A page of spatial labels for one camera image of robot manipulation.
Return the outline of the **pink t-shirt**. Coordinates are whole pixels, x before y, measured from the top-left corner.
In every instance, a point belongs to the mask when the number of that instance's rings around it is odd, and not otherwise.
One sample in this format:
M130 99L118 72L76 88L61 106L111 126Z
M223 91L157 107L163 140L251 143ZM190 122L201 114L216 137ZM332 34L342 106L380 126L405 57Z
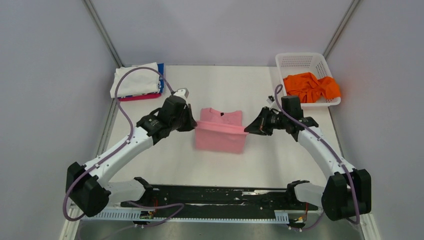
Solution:
M248 133L242 125L243 112L221 112L211 107L200 111L195 128L194 146L197 150L241 154Z

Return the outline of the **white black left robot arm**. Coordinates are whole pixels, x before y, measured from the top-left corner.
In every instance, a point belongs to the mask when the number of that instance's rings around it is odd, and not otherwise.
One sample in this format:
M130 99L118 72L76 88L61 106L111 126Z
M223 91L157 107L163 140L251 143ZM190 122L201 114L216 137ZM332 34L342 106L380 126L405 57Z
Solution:
M72 163L66 171L65 198L72 200L84 217L94 217L108 204L135 201L149 206L153 193L148 183L135 177L129 181L111 182L112 177L143 151L167 138L172 131L190 132L197 126L187 97L175 93L162 105L132 125L129 134L116 145L83 165Z

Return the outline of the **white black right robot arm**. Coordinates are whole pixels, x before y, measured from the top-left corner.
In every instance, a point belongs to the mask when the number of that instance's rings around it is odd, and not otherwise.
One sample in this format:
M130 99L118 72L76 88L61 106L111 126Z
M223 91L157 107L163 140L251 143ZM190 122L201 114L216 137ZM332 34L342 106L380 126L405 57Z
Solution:
M274 130L284 130L299 143L319 166L326 178L325 186L308 180L287 185L286 204L298 209L304 203L323 210L332 221L358 218L372 210L372 179L366 169L357 169L328 143L319 124L305 117L297 96L283 96L278 109L263 107L244 132L271 136Z

